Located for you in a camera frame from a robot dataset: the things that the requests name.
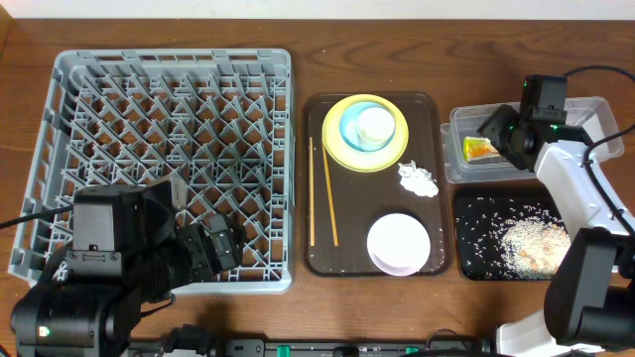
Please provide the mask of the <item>white tissue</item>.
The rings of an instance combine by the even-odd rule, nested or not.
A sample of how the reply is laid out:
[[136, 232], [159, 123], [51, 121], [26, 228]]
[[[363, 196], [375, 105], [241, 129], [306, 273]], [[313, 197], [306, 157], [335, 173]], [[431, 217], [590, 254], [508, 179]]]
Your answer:
[[407, 191], [420, 197], [435, 197], [440, 190], [432, 174], [419, 168], [414, 160], [406, 164], [398, 164], [400, 185]]

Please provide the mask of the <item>clear plastic bin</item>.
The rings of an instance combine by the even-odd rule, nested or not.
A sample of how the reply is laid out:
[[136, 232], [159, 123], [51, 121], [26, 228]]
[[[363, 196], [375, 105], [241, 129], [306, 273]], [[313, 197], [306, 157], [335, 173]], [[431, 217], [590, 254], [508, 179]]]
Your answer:
[[[494, 182], [534, 179], [535, 174], [520, 171], [502, 157], [468, 162], [463, 157], [463, 141], [476, 137], [477, 129], [499, 107], [484, 104], [457, 107], [450, 112], [449, 122], [441, 125], [444, 138], [444, 172], [451, 183]], [[609, 103], [602, 97], [574, 97], [565, 103], [567, 123], [583, 127], [594, 141], [618, 132]]]

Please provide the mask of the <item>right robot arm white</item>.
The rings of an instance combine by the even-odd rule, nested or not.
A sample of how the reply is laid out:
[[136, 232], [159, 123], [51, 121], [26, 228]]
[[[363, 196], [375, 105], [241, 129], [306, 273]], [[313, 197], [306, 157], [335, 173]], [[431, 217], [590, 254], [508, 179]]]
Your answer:
[[563, 110], [499, 106], [478, 128], [499, 154], [536, 174], [547, 188], [571, 245], [547, 289], [542, 320], [550, 338], [538, 344], [634, 345], [634, 289], [611, 285], [611, 275], [634, 278], [634, 217], [603, 174], [593, 141], [569, 126]]

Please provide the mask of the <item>dark brown tray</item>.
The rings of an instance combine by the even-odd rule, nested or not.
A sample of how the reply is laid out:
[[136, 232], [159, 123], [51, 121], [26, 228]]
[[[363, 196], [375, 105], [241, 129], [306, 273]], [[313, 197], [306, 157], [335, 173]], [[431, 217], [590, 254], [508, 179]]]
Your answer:
[[[442, 274], [452, 260], [450, 219], [442, 168], [439, 110], [433, 99], [421, 92], [384, 93], [405, 115], [409, 141], [401, 163], [414, 160], [428, 170], [440, 190], [435, 197], [420, 197], [400, 185], [398, 164], [376, 173], [349, 170], [328, 155], [333, 205], [339, 246], [333, 246], [321, 151], [324, 116], [343, 94], [320, 94], [304, 106], [306, 145], [301, 153], [308, 160], [302, 178], [307, 182], [307, 242], [304, 263], [320, 277], [379, 277], [383, 274], [370, 260], [366, 248], [372, 223], [383, 215], [405, 213], [419, 219], [431, 239], [431, 255], [418, 272], [420, 276]], [[309, 137], [314, 140], [316, 244], [310, 247], [309, 214]]]

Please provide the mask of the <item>cream cup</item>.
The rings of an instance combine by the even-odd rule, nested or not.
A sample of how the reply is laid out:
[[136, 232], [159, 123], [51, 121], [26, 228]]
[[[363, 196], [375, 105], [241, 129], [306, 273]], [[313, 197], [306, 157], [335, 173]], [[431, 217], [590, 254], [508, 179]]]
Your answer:
[[382, 107], [365, 109], [358, 116], [358, 141], [365, 151], [381, 149], [391, 139], [394, 130], [393, 116]]

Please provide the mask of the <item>grey dishwasher rack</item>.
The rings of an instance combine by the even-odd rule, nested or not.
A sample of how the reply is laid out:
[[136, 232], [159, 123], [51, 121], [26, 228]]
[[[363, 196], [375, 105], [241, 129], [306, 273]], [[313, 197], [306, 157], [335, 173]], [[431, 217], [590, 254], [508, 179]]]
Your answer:
[[181, 224], [244, 226], [241, 265], [188, 295], [282, 294], [293, 282], [293, 67], [283, 49], [74, 50], [58, 55], [9, 273], [28, 284], [72, 238], [81, 188], [188, 186]]

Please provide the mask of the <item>light blue bowl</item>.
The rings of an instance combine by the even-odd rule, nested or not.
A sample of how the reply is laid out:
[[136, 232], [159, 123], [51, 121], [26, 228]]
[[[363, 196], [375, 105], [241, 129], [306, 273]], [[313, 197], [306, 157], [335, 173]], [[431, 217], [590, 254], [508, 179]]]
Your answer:
[[348, 107], [347, 109], [344, 110], [340, 122], [339, 122], [339, 131], [340, 131], [340, 135], [342, 137], [342, 139], [344, 140], [344, 142], [350, 146], [351, 148], [357, 150], [357, 151], [361, 151], [361, 152], [375, 152], [375, 151], [365, 151], [363, 150], [360, 145], [359, 145], [359, 141], [358, 141], [358, 134], [357, 134], [357, 123], [358, 123], [358, 116], [359, 114], [364, 111], [365, 109], [371, 108], [371, 107], [382, 107], [386, 110], [388, 110], [387, 108], [385, 108], [383, 105], [378, 104], [378, 103], [374, 103], [374, 102], [359, 102], [359, 103], [355, 103], [353, 105], [351, 105], [350, 107]]

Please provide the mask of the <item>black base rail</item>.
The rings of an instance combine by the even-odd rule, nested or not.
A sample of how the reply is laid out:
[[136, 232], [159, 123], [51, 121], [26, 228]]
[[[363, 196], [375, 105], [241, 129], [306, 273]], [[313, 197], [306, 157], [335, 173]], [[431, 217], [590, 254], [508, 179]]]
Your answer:
[[127, 357], [389, 357], [495, 356], [490, 342], [471, 336], [435, 333], [425, 341], [316, 341], [222, 339], [201, 326], [184, 325], [156, 340], [136, 340]]

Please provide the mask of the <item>green yellow snack wrapper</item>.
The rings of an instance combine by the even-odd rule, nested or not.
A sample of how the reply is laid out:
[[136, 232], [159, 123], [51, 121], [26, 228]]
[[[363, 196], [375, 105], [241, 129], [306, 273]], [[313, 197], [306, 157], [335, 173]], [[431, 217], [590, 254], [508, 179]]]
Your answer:
[[467, 163], [499, 157], [498, 151], [487, 138], [470, 136], [463, 139], [462, 155]]

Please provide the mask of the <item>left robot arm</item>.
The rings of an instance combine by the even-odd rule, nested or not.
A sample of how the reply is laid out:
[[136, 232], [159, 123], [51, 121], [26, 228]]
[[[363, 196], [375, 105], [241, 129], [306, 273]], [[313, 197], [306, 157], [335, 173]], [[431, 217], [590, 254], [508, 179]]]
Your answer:
[[151, 312], [174, 291], [240, 266], [245, 228], [224, 214], [181, 227], [181, 194], [169, 181], [79, 190], [73, 238], [46, 263], [14, 306], [10, 326], [21, 356], [120, 356]]

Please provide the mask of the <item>white pink bowl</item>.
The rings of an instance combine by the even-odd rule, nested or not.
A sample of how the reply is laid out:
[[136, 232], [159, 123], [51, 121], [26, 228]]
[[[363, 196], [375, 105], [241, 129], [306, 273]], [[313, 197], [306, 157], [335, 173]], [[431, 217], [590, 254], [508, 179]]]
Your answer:
[[423, 223], [405, 213], [378, 218], [367, 234], [370, 260], [383, 273], [406, 277], [417, 274], [431, 255], [431, 239]]

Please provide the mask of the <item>yellow plate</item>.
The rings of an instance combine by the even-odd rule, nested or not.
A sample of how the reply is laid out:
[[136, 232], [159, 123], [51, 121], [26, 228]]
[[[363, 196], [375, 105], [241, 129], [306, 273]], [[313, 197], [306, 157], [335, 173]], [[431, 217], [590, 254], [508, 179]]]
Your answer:
[[[393, 115], [396, 129], [392, 140], [375, 152], [361, 152], [348, 146], [339, 131], [339, 122], [345, 109], [359, 102], [383, 105]], [[341, 166], [359, 173], [375, 173], [396, 164], [405, 153], [409, 128], [403, 112], [390, 100], [374, 94], [354, 94], [336, 101], [327, 111], [321, 128], [321, 140], [327, 153]]]

